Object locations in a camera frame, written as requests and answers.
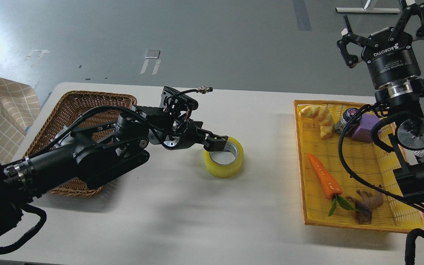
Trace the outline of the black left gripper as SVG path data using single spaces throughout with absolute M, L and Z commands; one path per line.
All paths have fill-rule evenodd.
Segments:
M 188 149 L 195 144 L 202 144 L 207 152 L 224 151 L 229 137 L 214 134 L 212 131 L 203 129 L 202 126 L 202 121 L 187 120 L 181 122 L 175 120 L 172 129 L 178 135 L 166 135 L 160 141 L 160 144 L 170 151 Z

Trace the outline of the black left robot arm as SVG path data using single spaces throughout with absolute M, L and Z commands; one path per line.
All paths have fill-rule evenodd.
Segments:
M 165 86 L 158 107 L 93 107 L 39 151 L 0 163 L 0 255 L 18 250 L 45 224 L 46 212 L 31 205 L 34 198 L 76 178 L 91 190 L 99 188 L 145 164 L 150 143 L 170 151 L 194 144 L 224 151 L 229 138 L 190 117 L 198 102 L 188 94 L 212 90 Z

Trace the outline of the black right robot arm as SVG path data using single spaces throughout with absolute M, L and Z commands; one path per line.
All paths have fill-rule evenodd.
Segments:
M 419 103 L 424 98 L 424 79 L 412 49 L 412 43 L 424 40 L 424 2 L 401 0 L 399 20 L 393 27 L 374 32 L 369 37 L 354 33 L 348 17 L 337 47 L 345 64 L 353 68 L 365 62 L 377 90 L 374 105 L 363 105 L 343 128 L 338 143 L 342 166 L 359 183 L 390 196 L 424 213 L 424 114 Z M 371 129 L 373 143 L 387 153 L 394 152 L 400 168 L 393 170 L 402 195 L 395 195 L 363 180 L 343 156 L 345 135 L 356 118 L 368 111 L 381 119 Z M 424 230 L 411 230 L 406 238 L 405 264 L 413 265 L 416 240 Z

